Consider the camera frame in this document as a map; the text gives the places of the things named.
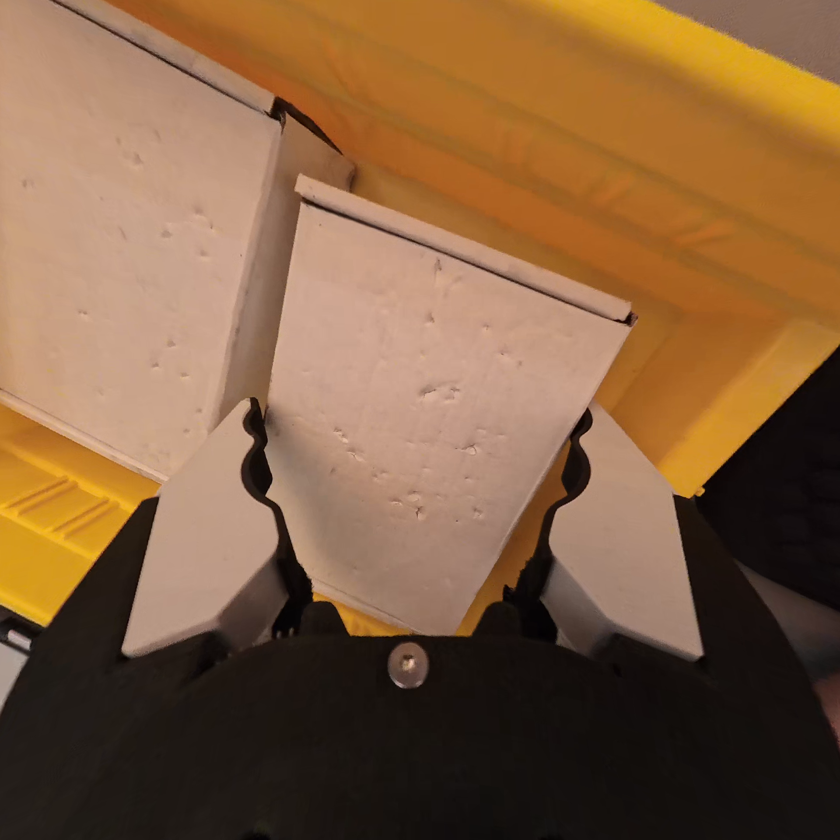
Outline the yellow plastic bin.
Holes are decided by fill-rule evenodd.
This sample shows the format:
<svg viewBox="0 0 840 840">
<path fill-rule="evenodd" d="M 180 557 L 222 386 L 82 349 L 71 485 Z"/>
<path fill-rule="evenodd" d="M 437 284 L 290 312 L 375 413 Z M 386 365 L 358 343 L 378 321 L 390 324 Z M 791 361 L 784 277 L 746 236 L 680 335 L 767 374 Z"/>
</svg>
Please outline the yellow plastic bin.
<svg viewBox="0 0 840 840">
<path fill-rule="evenodd" d="M 701 487 L 838 345 L 838 86 L 648 2 L 114 2 L 293 107 L 364 200 L 616 298 L 596 398 Z M 2 603 L 49 622 L 160 480 L 2 403 Z"/>
</svg>

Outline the white cardboard box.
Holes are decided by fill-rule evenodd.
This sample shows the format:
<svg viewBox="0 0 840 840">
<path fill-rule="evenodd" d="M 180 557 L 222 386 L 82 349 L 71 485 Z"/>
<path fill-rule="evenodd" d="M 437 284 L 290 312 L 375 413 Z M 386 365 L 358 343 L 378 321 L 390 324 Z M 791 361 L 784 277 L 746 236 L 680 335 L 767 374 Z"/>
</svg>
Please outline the white cardboard box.
<svg viewBox="0 0 840 840">
<path fill-rule="evenodd" d="M 296 192 L 269 498 L 317 592 L 453 635 L 632 305 L 306 176 Z"/>
<path fill-rule="evenodd" d="M 155 480 L 264 402 L 299 175 L 354 165 L 293 107 L 104 2 L 2 2 L 2 403 Z"/>
</svg>

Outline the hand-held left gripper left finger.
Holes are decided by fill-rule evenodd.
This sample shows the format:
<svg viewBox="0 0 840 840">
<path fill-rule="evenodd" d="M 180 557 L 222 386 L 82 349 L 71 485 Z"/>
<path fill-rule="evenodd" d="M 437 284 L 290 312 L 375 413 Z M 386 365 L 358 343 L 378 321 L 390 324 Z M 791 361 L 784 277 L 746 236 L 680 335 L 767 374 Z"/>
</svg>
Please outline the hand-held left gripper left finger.
<svg viewBox="0 0 840 840">
<path fill-rule="evenodd" d="M 267 443 L 260 404 L 246 398 L 163 484 L 124 655 L 204 633 L 237 652 L 299 632 L 312 583 L 280 507 L 268 498 Z"/>
</svg>

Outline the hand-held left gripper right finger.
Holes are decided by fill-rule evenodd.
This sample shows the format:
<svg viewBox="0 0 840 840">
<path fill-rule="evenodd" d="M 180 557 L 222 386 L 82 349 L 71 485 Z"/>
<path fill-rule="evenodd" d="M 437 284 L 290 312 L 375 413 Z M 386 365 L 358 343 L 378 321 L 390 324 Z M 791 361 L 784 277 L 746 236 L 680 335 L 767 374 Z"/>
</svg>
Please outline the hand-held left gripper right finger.
<svg viewBox="0 0 840 840">
<path fill-rule="evenodd" d="M 589 657 L 621 636 L 700 659 L 672 488 L 595 402 L 570 436 L 561 479 L 565 495 L 503 594 L 524 634 Z"/>
</svg>

